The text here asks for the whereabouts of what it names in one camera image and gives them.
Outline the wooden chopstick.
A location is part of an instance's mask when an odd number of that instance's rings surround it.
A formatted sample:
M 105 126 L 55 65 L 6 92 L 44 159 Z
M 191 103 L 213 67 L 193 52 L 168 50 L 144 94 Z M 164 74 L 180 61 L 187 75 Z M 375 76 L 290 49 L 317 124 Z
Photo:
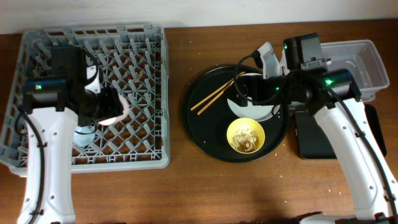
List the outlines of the wooden chopstick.
M 197 115 L 201 114 L 204 110 L 207 109 L 207 107 L 209 107 L 216 99 L 218 99 L 223 92 L 225 91 L 225 89 L 227 89 L 227 87 L 229 87 L 232 82 L 234 81 L 234 79 L 232 78 L 231 80 L 227 81 L 225 84 L 221 85 L 218 89 L 216 89 L 214 92 L 210 93 L 208 96 L 206 96 L 204 99 L 202 99 L 201 101 L 199 101 L 197 104 L 195 104 L 194 106 L 192 106 L 190 108 L 191 111 L 195 110 L 197 107 L 199 107 L 200 105 L 202 105 L 204 102 L 208 101 L 209 99 L 211 99 L 211 101 L 205 105 L 198 113 Z
M 209 96 L 207 96 L 205 99 L 201 100 L 201 102 L 197 103 L 192 110 L 194 110 L 197 106 L 200 106 L 201 104 L 203 104 L 206 100 L 210 101 L 197 112 L 197 115 L 201 115 L 207 108 L 209 108 L 218 98 L 220 98 L 222 96 L 222 94 L 233 84 L 233 81 L 230 80 L 228 83 L 225 83 L 224 85 L 222 85 L 221 87 L 219 87 L 216 91 L 214 91 L 213 93 L 211 93 Z

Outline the grey round plate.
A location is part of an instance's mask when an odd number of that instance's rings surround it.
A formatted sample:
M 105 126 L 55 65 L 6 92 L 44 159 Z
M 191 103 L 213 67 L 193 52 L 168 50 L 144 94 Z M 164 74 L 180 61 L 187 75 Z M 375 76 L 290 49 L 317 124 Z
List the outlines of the grey round plate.
M 272 118 L 272 112 L 278 113 L 280 105 L 255 106 L 248 102 L 247 106 L 238 106 L 235 102 L 227 99 L 230 110 L 239 118 L 251 118 L 257 122 L 266 121 Z

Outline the light blue plastic cup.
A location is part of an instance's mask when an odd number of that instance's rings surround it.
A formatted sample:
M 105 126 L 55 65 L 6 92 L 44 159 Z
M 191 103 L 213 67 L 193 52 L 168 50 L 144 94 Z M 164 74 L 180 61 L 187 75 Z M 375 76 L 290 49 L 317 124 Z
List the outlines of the light blue plastic cup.
M 96 136 L 95 132 L 95 126 L 77 126 L 74 133 L 73 143 L 80 147 L 88 146 L 93 142 Z

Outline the yellow bowl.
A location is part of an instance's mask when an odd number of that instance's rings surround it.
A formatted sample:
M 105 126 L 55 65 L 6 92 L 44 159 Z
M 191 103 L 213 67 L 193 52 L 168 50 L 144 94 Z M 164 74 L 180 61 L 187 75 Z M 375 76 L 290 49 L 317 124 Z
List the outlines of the yellow bowl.
M 240 154 L 254 154 L 264 145 L 264 128 L 251 118 L 238 118 L 227 129 L 228 144 Z

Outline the pink plastic cup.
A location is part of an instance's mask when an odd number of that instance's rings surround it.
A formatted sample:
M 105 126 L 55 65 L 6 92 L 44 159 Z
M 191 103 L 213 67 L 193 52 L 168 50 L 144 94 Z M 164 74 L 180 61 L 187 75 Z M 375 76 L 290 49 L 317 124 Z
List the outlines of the pink plastic cup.
M 100 124 L 102 126 L 110 126 L 110 125 L 114 125 L 114 124 L 124 120 L 127 117 L 128 112 L 129 112 L 128 101 L 122 94 L 119 93 L 118 96 L 119 96 L 120 103 L 123 106 L 122 115 L 117 116 L 117 117 L 113 117 L 113 118 L 109 118 L 109 119 L 106 119 L 106 120 L 102 120 L 102 121 L 98 122 L 98 124 Z

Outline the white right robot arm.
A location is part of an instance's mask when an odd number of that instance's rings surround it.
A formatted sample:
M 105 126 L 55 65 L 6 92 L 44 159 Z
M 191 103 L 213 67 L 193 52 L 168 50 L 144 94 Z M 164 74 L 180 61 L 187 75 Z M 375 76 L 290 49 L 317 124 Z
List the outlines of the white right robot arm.
M 235 78 L 238 95 L 261 106 L 304 103 L 328 138 L 353 198 L 352 216 L 313 212 L 295 218 L 295 223 L 396 223 L 397 180 L 369 127 L 350 70 L 331 68 L 318 40 L 285 40 L 282 60 L 268 43 L 250 57 L 262 77 L 249 78 L 247 87 Z

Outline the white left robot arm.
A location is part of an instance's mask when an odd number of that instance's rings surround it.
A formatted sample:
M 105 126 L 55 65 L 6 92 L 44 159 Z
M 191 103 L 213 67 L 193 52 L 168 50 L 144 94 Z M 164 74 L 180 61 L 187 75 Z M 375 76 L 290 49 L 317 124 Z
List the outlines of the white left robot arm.
M 18 223 L 74 223 L 71 171 L 77 127 L 109 126 L 127 116 L 128 103 L 100 86 L 97 65 L 61 65 L 27 80 L 19 112 L 27 123 L 28 161 Z

